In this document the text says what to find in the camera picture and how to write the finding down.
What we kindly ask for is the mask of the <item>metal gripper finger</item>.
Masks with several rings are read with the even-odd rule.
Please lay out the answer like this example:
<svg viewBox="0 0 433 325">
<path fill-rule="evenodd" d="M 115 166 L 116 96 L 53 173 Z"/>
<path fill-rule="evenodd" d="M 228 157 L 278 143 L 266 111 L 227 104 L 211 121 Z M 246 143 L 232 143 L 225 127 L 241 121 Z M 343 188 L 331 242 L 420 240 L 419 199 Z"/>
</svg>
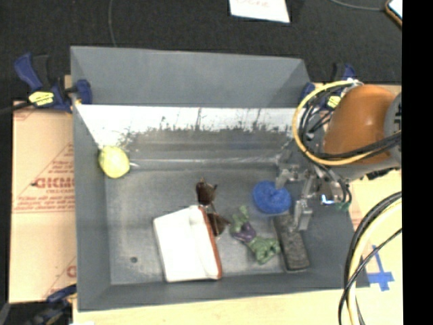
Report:
<svg viewBox="0 0 433 325">
<path fill-rule="evenodd" d="M 280 169 L 278 176 L 275 178 L 275 188 L 280 190 L 286 186 L 287 183 L 300 181 L 299 167 L 291 166 L 288 168 Z"/>
<path fill-rule="evenodd" d="M 310 207 L 307 199 L 297 200 L 294 207 L 294 221 L 296 229 L 299 231 L 307 230 L 312 214 L 313 209 Z"/>
</svg>

